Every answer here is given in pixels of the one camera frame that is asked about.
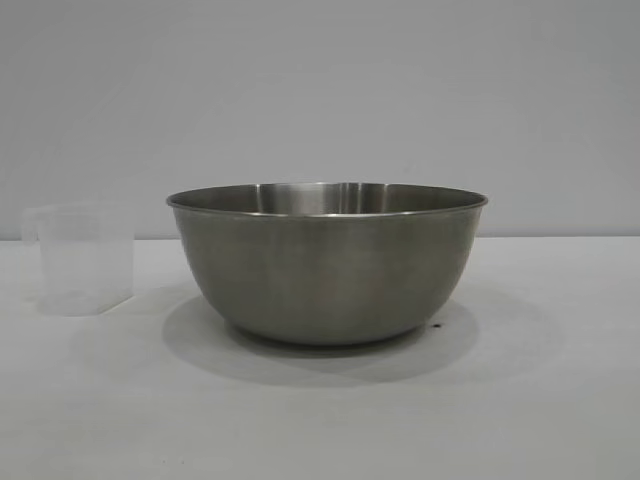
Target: white table surface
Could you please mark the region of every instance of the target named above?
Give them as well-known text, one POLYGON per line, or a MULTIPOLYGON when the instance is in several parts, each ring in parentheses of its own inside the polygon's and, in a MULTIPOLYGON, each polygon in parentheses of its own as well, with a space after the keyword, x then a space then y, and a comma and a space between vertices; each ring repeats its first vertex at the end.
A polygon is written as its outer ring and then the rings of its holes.
POLYGON ((640 238, 478 239, 428 328, 351 355, 224 327, 177 241, 136 296, 41 315, 0 244, 0 478, 640 478, 640 238))

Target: stainless steel bowl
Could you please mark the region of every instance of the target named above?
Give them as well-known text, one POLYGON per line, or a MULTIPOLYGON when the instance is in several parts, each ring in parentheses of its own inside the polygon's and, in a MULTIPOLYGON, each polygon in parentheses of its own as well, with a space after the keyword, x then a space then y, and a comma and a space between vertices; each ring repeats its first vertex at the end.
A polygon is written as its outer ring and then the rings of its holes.
POLYGON ((416 328, 449 298, 486 197, 373 183, 238 185, 177 193, 193 275, 232 324, 285 342, 347 345, 416 328))

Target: white backdrop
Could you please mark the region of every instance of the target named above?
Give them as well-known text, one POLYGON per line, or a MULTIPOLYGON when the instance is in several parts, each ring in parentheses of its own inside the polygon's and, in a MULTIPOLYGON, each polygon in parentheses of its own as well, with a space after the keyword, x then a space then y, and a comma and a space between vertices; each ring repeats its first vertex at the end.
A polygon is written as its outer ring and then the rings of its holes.
POLYGON ((490 196, 481 234, 640 234, 638 0, 0 0, 0 238, 200 186, 490 196))

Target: clear plastic measuring cup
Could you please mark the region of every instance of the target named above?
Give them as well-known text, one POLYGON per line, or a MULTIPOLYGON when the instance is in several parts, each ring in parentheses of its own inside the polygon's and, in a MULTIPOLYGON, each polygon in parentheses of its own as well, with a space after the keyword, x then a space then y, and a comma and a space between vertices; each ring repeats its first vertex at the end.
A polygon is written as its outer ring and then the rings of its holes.
POLYGON ((25 210, 22 238, 40 240, 42 311, 95 315, 131 297, 133 214, 112 203, 72 203, 25 210))

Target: bowl rim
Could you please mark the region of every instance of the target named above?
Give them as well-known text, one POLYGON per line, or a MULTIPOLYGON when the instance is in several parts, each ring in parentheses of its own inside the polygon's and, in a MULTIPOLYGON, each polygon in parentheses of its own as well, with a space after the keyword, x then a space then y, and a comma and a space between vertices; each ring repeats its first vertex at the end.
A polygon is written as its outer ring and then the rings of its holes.
POLYGON ((176 210, 188 210, 193 212, 201 212, 215 215, 227 215, 227 216, 239 216, 239 217, 267 217, 267 218, 288 218, 288 219, 322 219, 322 218, 379 218, 379 217, 407 217, 416 215, 438 215, 442 213, 455 213, 466 210, 475 210, 477 208, 484 207, 489 203, 489 198, 481 193, 477 193, 471 190, 463 190, 459 188, 441 187, 435 185, 418 185, 410 183, 378 183, 378 182, 276 182, 276 183, 245 183, 236 185, 220 185, 214 187, 195 188, 191 190, 184 190, 169 195, 166 199, 167 205, 176 210), (241 210, 220 210, 215 208, 193 207, 190 205, 184 205, 179 203, 176 199, 178 196, 202 192, 205 190, 223 189, 223 188, 246 188, 246 187, 260 187, 260 186, 305 186, 305 185, 376 185, 376 186, 398 186, 398 187, 417 187, 443 190, 449 192, 464 193, 477 197, 477 201, 470 203, 469 205, 461 205, 458 207, 449 208, 435 208, 429 210, 407 210, 401 212, 381 212, 381 213, 318 213, 318 214, 290 214, 290 213, 264 213, 264 212, 243 212, 241 210))

